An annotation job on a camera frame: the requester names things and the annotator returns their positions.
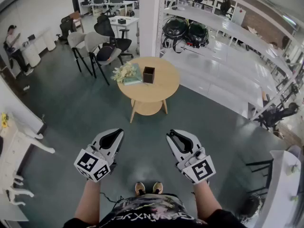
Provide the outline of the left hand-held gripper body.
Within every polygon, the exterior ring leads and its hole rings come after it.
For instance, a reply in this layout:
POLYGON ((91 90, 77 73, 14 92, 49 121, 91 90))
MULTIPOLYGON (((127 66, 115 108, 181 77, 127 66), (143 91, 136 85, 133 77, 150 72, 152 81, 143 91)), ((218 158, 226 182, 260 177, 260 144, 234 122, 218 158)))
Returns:
POLYGON ((116 167, 115 158, 109 160, 102 155, 102 149, 88 145, 82 149, 74 162, 80 174, 93 182, 99 182, 107 174, 111 174, 116 167))

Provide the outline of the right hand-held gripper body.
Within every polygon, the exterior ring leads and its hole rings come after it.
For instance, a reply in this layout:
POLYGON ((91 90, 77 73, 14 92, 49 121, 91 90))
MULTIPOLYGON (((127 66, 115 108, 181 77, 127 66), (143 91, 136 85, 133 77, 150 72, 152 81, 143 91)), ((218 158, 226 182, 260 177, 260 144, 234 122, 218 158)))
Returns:
POLYGON ((210 155, 206 155, 203 147, 188 154, 177 163, 177 168, 192 184, 199 184, 216 174, 210 155))

